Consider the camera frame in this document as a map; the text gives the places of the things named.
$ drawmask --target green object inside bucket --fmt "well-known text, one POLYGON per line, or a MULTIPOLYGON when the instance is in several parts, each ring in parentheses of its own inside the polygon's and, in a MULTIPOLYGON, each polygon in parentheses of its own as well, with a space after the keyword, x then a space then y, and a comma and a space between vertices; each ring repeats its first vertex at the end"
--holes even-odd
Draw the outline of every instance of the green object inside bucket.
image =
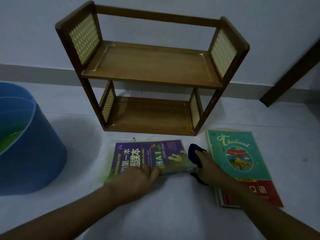
POLYGON ((10 146, 18 138, 22 131, 23 130, 14 132, 9 136, 5 136, 2 139, 0 139, 0 153, 7 149, 7 147, 10 146))

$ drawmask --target dark blue cloth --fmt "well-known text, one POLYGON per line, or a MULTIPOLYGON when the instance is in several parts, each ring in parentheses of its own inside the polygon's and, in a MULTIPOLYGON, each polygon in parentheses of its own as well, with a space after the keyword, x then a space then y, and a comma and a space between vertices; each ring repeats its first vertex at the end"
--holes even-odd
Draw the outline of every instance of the dark blue cloth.
MULTIPOLYGON (((190 161, 192 161, 194 164, 196 164, 198 166, 198 168, 202 168, 202 164, 201 164, 201 161, 200 161, 200 158, 198 157, 198 155, 196 154, 195 150, 198 150, 199 152, 203 152, 203 151, 206 151, 205 149, 199 147, 198 145, 196 144, 191 144, 189 146, 189 150, 188 150, 188 158, 190 159, 190 161)), ((195 179, 200 183, 200 184, 203 184, 203 185, 208 185, 206 184, 205 182, 203 182, 197 173, 193 172, 193 173, 190 173, 193 177, 195 177, 195 179)))

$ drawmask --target plastic book cover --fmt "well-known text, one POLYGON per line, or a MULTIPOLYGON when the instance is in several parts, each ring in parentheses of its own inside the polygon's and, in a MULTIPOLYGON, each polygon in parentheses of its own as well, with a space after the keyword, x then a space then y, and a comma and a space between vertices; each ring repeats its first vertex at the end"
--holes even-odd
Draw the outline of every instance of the plastic book cover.
POLYGON ((197 172, 198 167, 192 163, 181 140, 117 142, 108 182, 118 173, 131 166, 150 168, 159 167, 161 175, 197 172))
MULTIPOLYGON (((251 132, 208 130, 211 154, 221 169, 271 204, 283 207, 269 170, 251 132)), ((238 207, 221 190, 219 204, 238 207)))

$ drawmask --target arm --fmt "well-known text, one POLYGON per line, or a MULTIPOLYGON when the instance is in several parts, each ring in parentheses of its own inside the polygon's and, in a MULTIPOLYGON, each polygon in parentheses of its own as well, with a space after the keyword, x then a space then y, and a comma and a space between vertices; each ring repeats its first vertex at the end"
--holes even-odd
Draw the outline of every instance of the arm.
POLYGON ((131 167, 93 193, 18 226, 2 235, 6 239, 75 239, 118 206, 143 197, 160 174, 155 168, 131 167))
POLYGON ((238 202, 245 214, 266 239, 320 239, 320 233, 260 198, 227 175, 209 153, 195 151, 201 160, 199 177, 221 188, 238 202))

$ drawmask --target blue trash bin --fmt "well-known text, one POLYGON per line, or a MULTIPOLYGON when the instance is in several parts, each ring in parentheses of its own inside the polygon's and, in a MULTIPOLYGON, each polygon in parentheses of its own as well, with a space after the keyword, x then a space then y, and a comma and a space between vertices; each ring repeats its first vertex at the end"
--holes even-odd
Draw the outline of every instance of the blue trash bin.
POLYGON ((42 189, 62 171, 66 147, 31 93, 0 82, 0 195, 42 189))

